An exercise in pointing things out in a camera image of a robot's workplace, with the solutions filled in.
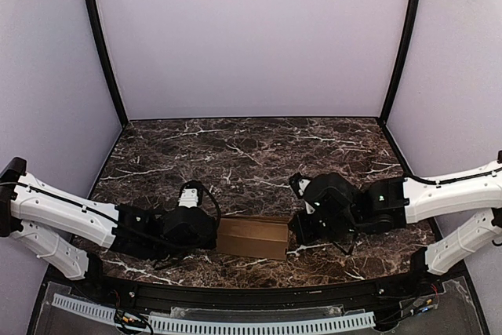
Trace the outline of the brown cardboard paper box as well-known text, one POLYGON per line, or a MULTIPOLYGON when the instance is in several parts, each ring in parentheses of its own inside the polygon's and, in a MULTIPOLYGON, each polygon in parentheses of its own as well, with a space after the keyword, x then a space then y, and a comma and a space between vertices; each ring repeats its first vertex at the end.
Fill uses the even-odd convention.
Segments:
POLYGON ((288 217, 225 216, 217 231, 218 253, 260 259, 286 260, 288 217))

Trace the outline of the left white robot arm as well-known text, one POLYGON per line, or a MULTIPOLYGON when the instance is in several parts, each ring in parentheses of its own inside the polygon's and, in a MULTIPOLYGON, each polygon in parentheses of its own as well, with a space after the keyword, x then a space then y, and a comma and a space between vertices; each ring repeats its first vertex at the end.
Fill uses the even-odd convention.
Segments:
POLYGON ((106 250, 141 260, 163 260, 216 246, 221 209, 201 205, 209 190, 191 180, 180 189, 175 209, 156 217, 125 204, 94 202, 54 188, 27 171, 15 157, 1 171, 1 236, 23 243, 71 281, 99 281, 101 259, 64 240, 72 233, 106 250))

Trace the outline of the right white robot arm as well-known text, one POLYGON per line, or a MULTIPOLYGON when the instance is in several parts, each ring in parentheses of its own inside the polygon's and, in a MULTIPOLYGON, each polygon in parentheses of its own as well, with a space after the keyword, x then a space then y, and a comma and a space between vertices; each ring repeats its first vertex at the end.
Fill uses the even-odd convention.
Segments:
POLYGON ((501 160, 439 177, 414 175, 373 182, 362 191, 338 173, 310 178, 297 173, 289 185, 304 202, 289 229, 307 245, 339 246, 348 235, 379 235, 441 215, 473 211, 442 240, 411 257, 416 275, 444 275, 452 266, 501 236, 501 160))

